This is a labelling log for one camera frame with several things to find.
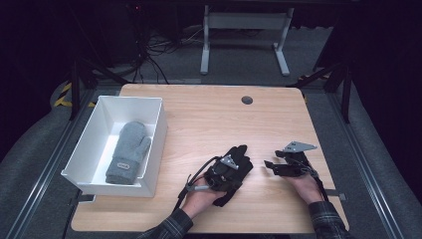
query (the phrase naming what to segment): sleeve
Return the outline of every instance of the sleeve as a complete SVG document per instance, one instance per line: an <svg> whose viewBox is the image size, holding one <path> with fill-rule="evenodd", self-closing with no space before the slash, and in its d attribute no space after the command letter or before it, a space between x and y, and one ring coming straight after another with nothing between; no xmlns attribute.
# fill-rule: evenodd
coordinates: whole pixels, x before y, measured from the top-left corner
<svg viewBox="0 0 422 239"><path fill-rule="evenodd" d="M352 239L334 206L330 202L314 202L309 205L311 220L317 238Z"/></svg>
<svg viewBox="0 0 422 239"><path fill-rule="evenodd" d="M177 208L158 226L143 232L137 239L181 239L192 226L190 217L182 209Z"/></svg>

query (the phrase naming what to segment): glove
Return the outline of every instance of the glove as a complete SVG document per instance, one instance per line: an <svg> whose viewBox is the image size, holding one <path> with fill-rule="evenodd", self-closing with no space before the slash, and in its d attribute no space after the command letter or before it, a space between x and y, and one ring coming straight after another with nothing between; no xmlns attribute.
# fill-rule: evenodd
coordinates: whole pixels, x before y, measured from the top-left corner
<svg viewBox="0 0 422 239"><path fill-rule="evenodd" d="M105 182L132 185L140 164L151 145L143 123L128 122L120 131L120 137L105 173Z"/></svg>
<svg viewBox="0 0 422 239"><path fill-rule="evenodd" d="M248 148L247 145L240 145L240 146L234 146L230 148L230 150L224 154L224 156L231 155L233 161L236 163L236 165L239 166L239 168L233 169L230 168L229 172L226 172L228 176L226 176L226 179L230 182L232 182L233 186L226 187L224 189L228 189L225 196L218 198L213 202L215 206L223 207L236 193L236 191L240 188L242 185L243 179L246 177L246 175L249 173L249 171L252 170L254 167L251 162L251 158L248 156L245 156L246 149Z"/></svg>

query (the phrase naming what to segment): metal stand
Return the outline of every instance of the metal stand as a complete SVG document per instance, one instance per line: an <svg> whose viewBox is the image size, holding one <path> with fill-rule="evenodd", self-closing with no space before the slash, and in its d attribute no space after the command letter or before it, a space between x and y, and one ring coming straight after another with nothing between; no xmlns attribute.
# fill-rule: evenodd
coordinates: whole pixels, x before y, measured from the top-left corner
<svg viewBox="0 0 422 239"><path fill-rule="evenodd" d="M285 56L283 55L283 46L288 35L289 27L292 21L294 8L290 8L287 13L221 13L209 12L208 5L204 12L204 48L202 50L201 70L202 75L208 74L210 42L209 30L214 29L265 29L281 30L280 41L274 44L274 51L279 61L283 76L290 74Z"/></svg>

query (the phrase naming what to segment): wooden table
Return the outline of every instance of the wooden table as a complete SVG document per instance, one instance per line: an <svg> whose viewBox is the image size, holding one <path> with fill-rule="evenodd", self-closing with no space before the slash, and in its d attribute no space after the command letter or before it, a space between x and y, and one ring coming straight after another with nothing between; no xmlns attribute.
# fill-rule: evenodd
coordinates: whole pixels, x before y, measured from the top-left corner
<svg viewBox="0 0 422 239"><path fill-rule="evenodd" d="M168 130L153 198L97 196L78 206L77 231L145 231L171 212L189 174L232 146L247 144L254 168L224 207L194 219L193 233L312 233L307 206L264 160L292 140L314 144L306 155L324 187L334 189L302 93L297 89L125 85L121 96L163 98ZM250 105L241 99L249 96ZM338 197L330 197L347 226Z"/></svg>

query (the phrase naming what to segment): white plastic bin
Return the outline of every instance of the white plastic bin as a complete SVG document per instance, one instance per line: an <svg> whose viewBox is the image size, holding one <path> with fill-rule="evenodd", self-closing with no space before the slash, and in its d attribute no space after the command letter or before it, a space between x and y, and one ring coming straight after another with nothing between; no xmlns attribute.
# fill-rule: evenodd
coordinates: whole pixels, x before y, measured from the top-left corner
<svg viewBox="0 0 422 239"><path fill-rule="evenodd" d="M133 185L106 183L106 170L122 127L142 122L151 146ZM161 98L100 96L72 156L62 170L84 194L153 197L167 133Z"/></svg>

